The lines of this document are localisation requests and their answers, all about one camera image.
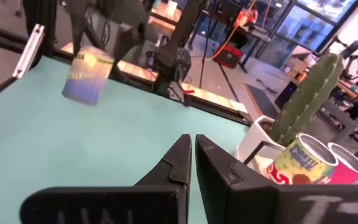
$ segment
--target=white flower pot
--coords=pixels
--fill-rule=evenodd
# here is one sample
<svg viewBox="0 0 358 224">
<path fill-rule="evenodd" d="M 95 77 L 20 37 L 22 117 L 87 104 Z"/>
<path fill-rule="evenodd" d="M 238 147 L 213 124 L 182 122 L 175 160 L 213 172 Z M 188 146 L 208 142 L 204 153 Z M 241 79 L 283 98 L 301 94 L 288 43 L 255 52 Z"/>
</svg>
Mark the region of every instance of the white flower pot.
<svg viewBox="0 0 358 224">
<path fill-rule="evenodd" d="M 258 156 L 263 156 L 274 160 L 285 150 L 284 146 L 274 142 L 262 129 L 260 123 L 264 121 L 274 122 L 274 119 L 264 115 L 256 119 L 254 123 L 251 125 L 251 127 L 249 128 L 247 134 L 242 139 L 240 145 L 237 147 L 236 158 L 241 162 L 244 162 L 245 159 L 247 159 L 251 155 L 251 153 L 257 148 L 259 143 L 261 143 L 262 141 L 266 141 L 271 144 L 274 144 L 277 146 L 277 148 L 273 149 L 271 147 L 265 146 L 258 152 Z"/>
</svg>

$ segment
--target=label on can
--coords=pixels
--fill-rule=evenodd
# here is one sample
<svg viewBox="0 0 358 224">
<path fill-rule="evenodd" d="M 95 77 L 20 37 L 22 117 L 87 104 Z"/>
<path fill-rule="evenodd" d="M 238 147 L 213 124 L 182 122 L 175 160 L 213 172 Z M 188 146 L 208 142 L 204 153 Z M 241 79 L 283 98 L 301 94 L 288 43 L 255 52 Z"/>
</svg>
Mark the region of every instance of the label on can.
<svg viewBox="0 0 358 224">
<path fill-rule="evenodd" d="M 110 74 L 114 59 L 94 47 L 83 47 L 74 58 L 63 96 L 95 105 Z"/>
<path fill-rule="evenodd" d="M 324 181 L 331 168 L 296 139 L 267 168 L 267 175 L 276 184 L 313 184 Z"/>
</svg>

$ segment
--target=green cactus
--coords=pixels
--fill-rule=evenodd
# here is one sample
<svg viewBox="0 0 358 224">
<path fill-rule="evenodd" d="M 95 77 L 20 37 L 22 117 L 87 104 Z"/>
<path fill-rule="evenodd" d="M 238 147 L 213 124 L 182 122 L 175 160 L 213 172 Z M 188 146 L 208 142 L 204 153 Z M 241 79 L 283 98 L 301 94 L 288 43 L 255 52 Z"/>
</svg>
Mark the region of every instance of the green cactus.
<svg viewBox="0 0 358 224">
<path fill-rule="evenodd" d="M 308 76 L 284 105 L 268 135 L 287 147 L 328 99 L 343 71 L 342 56 L 327 54 L 313 65 Z"/>
</svg>

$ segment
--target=tin can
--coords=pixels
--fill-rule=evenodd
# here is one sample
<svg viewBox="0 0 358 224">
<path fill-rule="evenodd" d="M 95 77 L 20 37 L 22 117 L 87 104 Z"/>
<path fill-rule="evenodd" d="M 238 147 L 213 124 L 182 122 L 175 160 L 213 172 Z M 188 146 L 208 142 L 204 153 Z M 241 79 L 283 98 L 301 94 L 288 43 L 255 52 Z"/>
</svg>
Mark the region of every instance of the tin can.
<svg viewBox="0 0 358 224">
<path fill-rule="evenodd" d="M 358 180 L 358 158 L 342 146 L 328 143 L 336 158 L 338 166 L 333 167 L 321 180 L 322 184 L 353 184 Z"/>
<path fill-rule="evenodd" d="M 277 184 L 316 184 L 338 160 L 322 142 L 300 133 L 267 167 L 268 178 Z"/>
<path fill-rule="evenodd" d="M 71 100 L 96 105 L 114 59 L 107 52 L 84 46 L 74 58 L 62 94 Z"/>
</svg>

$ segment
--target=floor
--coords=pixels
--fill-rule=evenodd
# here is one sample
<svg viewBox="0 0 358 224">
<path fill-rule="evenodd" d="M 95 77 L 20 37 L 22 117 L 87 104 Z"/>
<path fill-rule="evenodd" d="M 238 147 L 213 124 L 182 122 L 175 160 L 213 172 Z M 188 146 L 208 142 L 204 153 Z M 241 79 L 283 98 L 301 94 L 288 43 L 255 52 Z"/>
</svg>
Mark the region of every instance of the floor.
<svg viewBox="0 0 358 224">
<path fill-rule="evenodd" d="M 15 1 L 0 1 L 0 28 L 25 37 L 25 20 L 23 17 L 15 17 L 15 7 Z M 66 12 L 60 6 L 58 7 L 56 37 L 59 41 L 57 45 L 58 48 L 63 47 L 66 43 L 71 41 L 70 22 Z M 196 36 L 193 46 L 194 49 L 191 54 L 195 56 L 195 58 L 193 58 L 194 62 L 199 59 L 198 56 L 202 56 L 203 54 L 205 47 L 204 37 Z M 216 44 L 210 42 L 208 44 L 207 57 L 212 56 L 214 50 L 216 50 Z M 18 54 L 0 49 L 0 83 L 11 76 L 18 59 Z M 254 58 L 250 59 L 246 64 L 249 70 L 248 73 L 244 73 L 239 67 L 234 69 L 223 67 L 227 80 L 219 65 L 214 61 L 210 60 L 205 62 L 202 78 L 200 75 L 201 67 L 202 63 L 194 65 L 189 71 L 189 78 L 185 81 L 194 86 L 200 86 L 201 84 L 203 89 L 235 100 L 234 94 L 229 87 L 230 83 L 239 101 L 245 105 L 254 119 L 258 117 L 258 113 L 244 88 L 244 83 L 264 90 L 265 87 L 263 84 L 257 81 L 257 79 L 259 79 L 265 86 L 280 93 L 289 82 L 289 79 L 280 70 Z M 268 91 L 265 92 L 270 101 L 274 101 L 276 96 Z M 335 134 L 333 128 L 319 118 L 313 118 L 304 131 L 316 136 L 322 142 L 328 142 Z M 358 147 L 358 145 L 351 140 L 344 142 L 342 145 L 348 149 Z"/>
</svg>

